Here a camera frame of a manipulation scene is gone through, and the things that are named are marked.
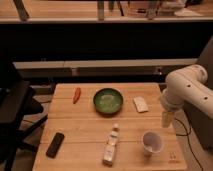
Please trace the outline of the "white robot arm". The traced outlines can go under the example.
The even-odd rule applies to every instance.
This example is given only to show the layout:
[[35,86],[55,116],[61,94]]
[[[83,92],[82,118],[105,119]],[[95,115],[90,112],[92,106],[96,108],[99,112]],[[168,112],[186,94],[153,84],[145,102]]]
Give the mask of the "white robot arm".
[[190,65],[170,72],[166,76],[166,88],[159,100],[163,107],[162,127],[170,126],[174,113],[187,101],[213,119],[213,90],[204,85],[208,73],[201,65]]

